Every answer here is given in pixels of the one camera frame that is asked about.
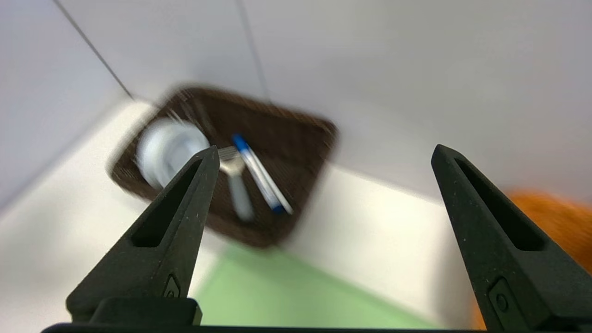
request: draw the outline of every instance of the white surface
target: white surface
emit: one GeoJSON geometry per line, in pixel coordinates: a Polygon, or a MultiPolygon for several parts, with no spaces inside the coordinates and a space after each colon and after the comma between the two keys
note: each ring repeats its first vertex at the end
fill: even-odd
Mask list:
{"type": "MultiPolygon", "coordinates": [[[[150,111],[122,105],[0,216],[0,331],[40,332],[70,320],[66,296],[147,207],[117,187],[105,166],[150,111]]],[[[204,234],[190,294],[224,244],[204,234]]]]}
{"type": "Polygon", "coordinates": [[[329,166],[285,248],[439,325],[469,328],[472,289],[446,209],[329,166]]]}
{"type": "MultiPolygon", "coordinates": [[[[147,207],[105,164],[151,111],[122,105],[0,216],[0,331],[68,321],[66,296],[147,207]]],[[[189,294],[225,247],[204,234],[189,294]]],[[[438,204],[328,165],[284,248],[426,319],[466,326],[466,272],[438,204]]]]}
{"type": "Polygon", "coordinates": [[[0,210],[124,91],[52,1],[0,2],[0,210]]]}
{"type": "Polygon", "coordinates": [[[60,0],[126,88],[205,82],[264,98],[235,0],[60,0]]]}
{"type": "Polygon", "coordinates": [[[503,188],[592,201],[592,2],[244,3],[271,100],[332,119],[338,164],[435,198],[443,143],[503,188]]]}

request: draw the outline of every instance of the fork handle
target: fork handle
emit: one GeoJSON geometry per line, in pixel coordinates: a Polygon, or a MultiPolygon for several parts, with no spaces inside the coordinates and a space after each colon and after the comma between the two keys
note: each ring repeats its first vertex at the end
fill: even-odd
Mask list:
{"type": "Polygon", "coordinates": [[[249,193],[247,193],[247,188],[244,186],[244,181],[240,174],[229,176],[228,186],[230,188],[230,197],[232,198],[234,211],[239,219],[244,222],[253,220],[255,218],[253,204],[251,203],[249,193]]]}

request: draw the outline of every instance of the white wall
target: white wall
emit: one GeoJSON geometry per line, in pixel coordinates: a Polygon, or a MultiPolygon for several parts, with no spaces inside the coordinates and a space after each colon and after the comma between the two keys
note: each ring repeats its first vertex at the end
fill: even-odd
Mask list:
{"type": "Polygon", "coordinates": [[[504,188],[592,200],[591,2],[63,3],[137,95],[269,95],[332,119],[338,164],[434,198],[444,143],[504,188]]]}
{"type": "Polygon", "coordinates": [[[592,201],[592,2],[246,3],[271,99],[333,119],[338,163],[436,197],[444,143],[592,201]]]}
{"type": "Polygon", "coordinates": [[[200,81],[266,97],[234,0],[61,3],[136,96],[200,81]]]}
{"type": "Polygon", "coordinates": [[[51,1],[0,2],[0,209],[124,96],[51,1]]]}

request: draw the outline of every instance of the orange object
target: orange object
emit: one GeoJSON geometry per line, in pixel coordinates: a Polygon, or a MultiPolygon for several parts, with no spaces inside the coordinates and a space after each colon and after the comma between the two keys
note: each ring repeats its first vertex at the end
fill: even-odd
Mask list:
{"type": "MultiPolygon", "coordinates": [[[[535,191],[511,193],[510,200],[588,273],[592,274],[592,209],[535,191]]],[[[477,303],[472,327],[485,329],[477,303]]]]}

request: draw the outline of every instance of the green mat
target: green mat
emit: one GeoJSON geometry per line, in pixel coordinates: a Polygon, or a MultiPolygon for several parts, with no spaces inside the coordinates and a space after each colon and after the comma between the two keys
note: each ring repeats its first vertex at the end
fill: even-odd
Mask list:
{"type": "Polygon", "coordinates": [[[202,325],[435,328],[280,250],[233,245],[196,299],[202,325]]]}

